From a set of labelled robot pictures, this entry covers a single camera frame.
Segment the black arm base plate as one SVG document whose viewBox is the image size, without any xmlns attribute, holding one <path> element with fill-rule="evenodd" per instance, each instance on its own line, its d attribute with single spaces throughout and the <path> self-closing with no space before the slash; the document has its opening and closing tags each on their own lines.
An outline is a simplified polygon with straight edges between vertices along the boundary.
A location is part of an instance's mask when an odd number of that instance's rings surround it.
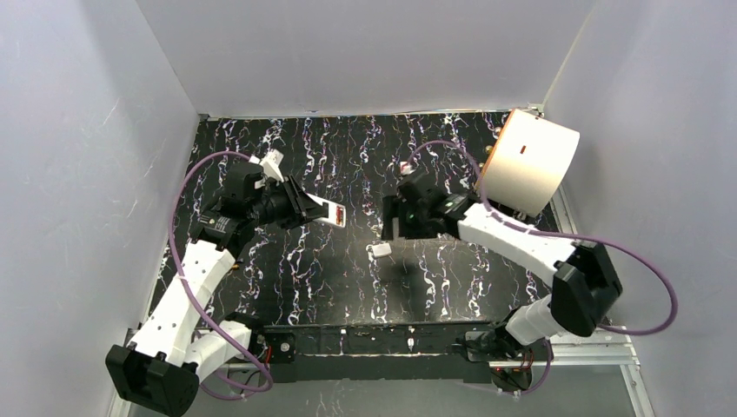
<svg viewBox="0 0 737 417">
<path fill-rule="evenodd" d="M 457 380 L 529 387 L 533 371 L 550 358 L 549 345 L 536 341 L 514 354 L 466 348 L 490 331 L 484 321 L 264 326 L 249 348 L 277 383 Z"/>
</svg>

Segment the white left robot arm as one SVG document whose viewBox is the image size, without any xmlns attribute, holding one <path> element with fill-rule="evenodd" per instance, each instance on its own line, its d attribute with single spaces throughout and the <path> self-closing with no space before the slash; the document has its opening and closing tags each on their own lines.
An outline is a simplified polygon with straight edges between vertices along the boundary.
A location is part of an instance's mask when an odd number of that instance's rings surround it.
<svg viewBox="0 0 737 417">
<path fill-rule="evenodd" d="M 344 206 L 306 193 L 276 162 L 234 165 L 191 229 L 177 273 L 154 312 L 126 345 L 107 353 L 105 366 L 118 396 L 165 416 L 182 416 L 202 380 L 237 356 L 265 376 L 258 391 L 268 390 L 273 379 L 249 349 L 254 318 L 232 313 L 215 323 L 203 307 L 257 228 L 310 222 L 342 228 L 346 220 Z"/>
</svg>

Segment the red and white remote control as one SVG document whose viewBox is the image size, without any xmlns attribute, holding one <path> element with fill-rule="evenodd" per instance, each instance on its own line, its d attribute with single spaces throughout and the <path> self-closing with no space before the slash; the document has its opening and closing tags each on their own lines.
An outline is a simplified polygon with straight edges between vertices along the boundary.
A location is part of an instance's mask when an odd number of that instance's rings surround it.
<svg viewBox="0 0 737 417">
<path fill-rule="evenodd" d="M 322 207 L 319 210 L 320 215 L 315 219 L 315 222 L 331 227 L 345 228 L 348 214 L 343 205 L 318 197 L 317 195 L 309 194 L 309 198 Z"/>
</svg>

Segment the small white battery cover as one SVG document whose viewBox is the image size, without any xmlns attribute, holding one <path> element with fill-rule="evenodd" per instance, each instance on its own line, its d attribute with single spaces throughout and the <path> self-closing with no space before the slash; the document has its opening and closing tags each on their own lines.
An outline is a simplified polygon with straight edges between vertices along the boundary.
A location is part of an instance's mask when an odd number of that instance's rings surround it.
<svg viewBox="0 0 737 417">
<path fill-rule="evenodd" d="M 388 242 L 382 242 L 371 245 L 369 252 L 374 258 L 383 258 L 392 254 L 392 248 Z"/>
</svg>

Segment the white round stool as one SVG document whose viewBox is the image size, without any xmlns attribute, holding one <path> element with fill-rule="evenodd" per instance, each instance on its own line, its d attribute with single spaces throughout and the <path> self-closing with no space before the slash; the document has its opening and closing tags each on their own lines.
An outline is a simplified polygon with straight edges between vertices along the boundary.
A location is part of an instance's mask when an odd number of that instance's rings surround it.
<svg viewBox="0 0 737 417">
<path fill-rule="evenodd" d="M 581 134 L 522 109 L 512 110 L 476 183 L 489 200 L 538 215 L 568 172 Z"/>
</svg>

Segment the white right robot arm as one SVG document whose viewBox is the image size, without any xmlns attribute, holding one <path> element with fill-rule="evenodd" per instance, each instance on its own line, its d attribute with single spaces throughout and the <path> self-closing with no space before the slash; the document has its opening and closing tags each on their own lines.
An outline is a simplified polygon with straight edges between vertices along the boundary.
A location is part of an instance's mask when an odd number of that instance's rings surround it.
<svg viewBox="0 0 737 417">
<path fill-rule="evenodd" d="M 474 192 L 446 193 L 419 171 L 404 176 L 394 194 L 382 198 L 381 215 L 384 241 L 450 235 L 501 255 L 549 286 L 547 296 L 462 343 L 476 352 L 511 354 L 564 332 L 588 337 L 623 292 L 602 244 L 545 236 L 492 210 Z"/>
</svg>

